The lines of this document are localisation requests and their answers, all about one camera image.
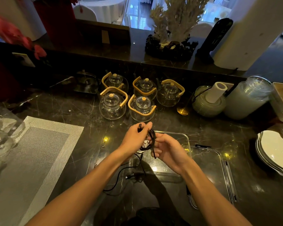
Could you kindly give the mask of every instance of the stack of plates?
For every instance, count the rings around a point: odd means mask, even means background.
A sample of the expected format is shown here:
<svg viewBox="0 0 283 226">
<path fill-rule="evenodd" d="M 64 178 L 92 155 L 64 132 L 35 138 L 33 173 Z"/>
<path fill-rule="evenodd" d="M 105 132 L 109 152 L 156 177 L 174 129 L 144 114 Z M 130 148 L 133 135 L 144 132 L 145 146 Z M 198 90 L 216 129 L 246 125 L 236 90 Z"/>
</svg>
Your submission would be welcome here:
<svg viewBox="0 0 283 226">
<path fill-rule="evenodd" d="M 274 131 L 263 131 L 256 140 L 256 152 L 269 167 L 283 176 L 283 138 Z"/>
</svg>

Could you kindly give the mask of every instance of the glass teapot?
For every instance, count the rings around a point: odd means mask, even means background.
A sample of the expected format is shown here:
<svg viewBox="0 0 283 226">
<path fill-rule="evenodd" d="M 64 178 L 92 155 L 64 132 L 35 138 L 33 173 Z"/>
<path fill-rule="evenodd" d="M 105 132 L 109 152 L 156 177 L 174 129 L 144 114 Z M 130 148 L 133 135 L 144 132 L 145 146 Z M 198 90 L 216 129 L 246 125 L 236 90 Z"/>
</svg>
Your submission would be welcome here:
<svg viewBox="0 0 283 226">
<path fill-rule="evenodd" d="M 128 95 L 117 87 L 111 86 L 99 94 L 99 109 L 102 116 L 108 120 L 121 118 L 126 112 Z"/>
<path fill-rule="evenodd" d="M 148 78 L 141 79 L 139 76 L 133 81 L 134 95 L 147 96 L 151 100 L 156 97 L 157 88 L 156 84 Z"/>
<path fill-rule="evenodd" d="M 163 106 L 171 107 L 179 102 L 184 92 L 185 89 L 183 86 L 172 79 L 166 79 L 161 82 L 156 98 Z"/>
<path fill-rule="evenodd" d="M 146 122 L 154 117 L 156 105 L 154 102 L 146 97 L 136 97 L 134 94 L 128 102 L 131 117 L 139 122 Z"/>
<path fill-rule="evenodd" d="M 112 74 L 109 72 L 102 78 L 102 84 L 105 86 L 105 88 L 114 86 L 124 92 L 128 92 L 128 81 L 119 74 Z"/>
</svg>

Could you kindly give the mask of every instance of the black decorative stone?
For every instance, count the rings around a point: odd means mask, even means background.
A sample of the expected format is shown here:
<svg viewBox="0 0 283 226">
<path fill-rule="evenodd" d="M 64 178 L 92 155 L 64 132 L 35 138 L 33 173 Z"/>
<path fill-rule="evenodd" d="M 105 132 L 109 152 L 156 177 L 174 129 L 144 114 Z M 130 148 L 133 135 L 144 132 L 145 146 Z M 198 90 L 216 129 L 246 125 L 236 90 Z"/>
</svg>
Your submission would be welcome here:
<svg viewBox="0 0 283 226">
<path fill-rule="evenodd" d="M 149 35 L 146 40 L 145 51 L 150 56 L 163 59 L 163 60 L 174 60 L 174 61 L 188 61 L 191 59 L 193 52 L 198 45 L 198 41 L 188 42 L 187 38 L 182 45 L 178 42 L 170 42 L 168 45 L 161 48 L 159 40 Z"/>
</svg>

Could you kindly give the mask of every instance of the hand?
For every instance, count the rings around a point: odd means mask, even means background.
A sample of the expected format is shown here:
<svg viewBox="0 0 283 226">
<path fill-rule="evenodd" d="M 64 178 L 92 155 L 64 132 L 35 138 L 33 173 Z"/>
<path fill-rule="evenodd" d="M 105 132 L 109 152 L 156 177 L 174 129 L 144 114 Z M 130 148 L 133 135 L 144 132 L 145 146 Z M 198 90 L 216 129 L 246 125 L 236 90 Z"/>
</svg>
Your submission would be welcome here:
<svg viewBox="0 0 283 226">
<path fill-rule="evenodd" d="M 155 134 L 155 156 L 162 160 L 174 172 L 182 175 L 183 167 L 189 163 L 191 158 L 176 139 L 167 134 Z"/>
<path fill-rule="evenodd" d="M 141 127 L 143 128 L 141 132 L 137 132 L 139 124 L 141 124 Z M 119 149 L 124 151 L 127 154 L 127 157 L 131 157 L 144 144 L 147 134 L 151 128 L 152 122 L 147 123 L 147 125 L 145 123 L 132 125 L 127 131 Z"/>
</svg>

